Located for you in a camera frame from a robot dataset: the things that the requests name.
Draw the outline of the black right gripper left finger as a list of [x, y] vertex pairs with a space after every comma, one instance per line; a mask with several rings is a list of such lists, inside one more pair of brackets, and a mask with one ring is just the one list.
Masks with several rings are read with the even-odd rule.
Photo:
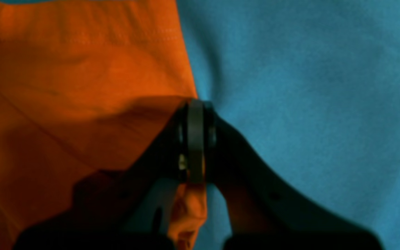
[[150, 228], [125, 226], [155, 183], [205, 181], [205, 104], [183, 101], [142, 156], [113, 184], [75, 202], [66, 212], [25, 230], [15, 250], [173, 250], [160, 233], [163, 209], [147, 216]]

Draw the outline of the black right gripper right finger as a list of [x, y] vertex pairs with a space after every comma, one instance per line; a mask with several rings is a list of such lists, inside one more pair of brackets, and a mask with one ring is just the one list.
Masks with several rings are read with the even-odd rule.
[[287, 184], [247, 140], [203, 104], [205, 180], [223, 195], [232, 235], [224, 250], [381, 250], [370, 231]]

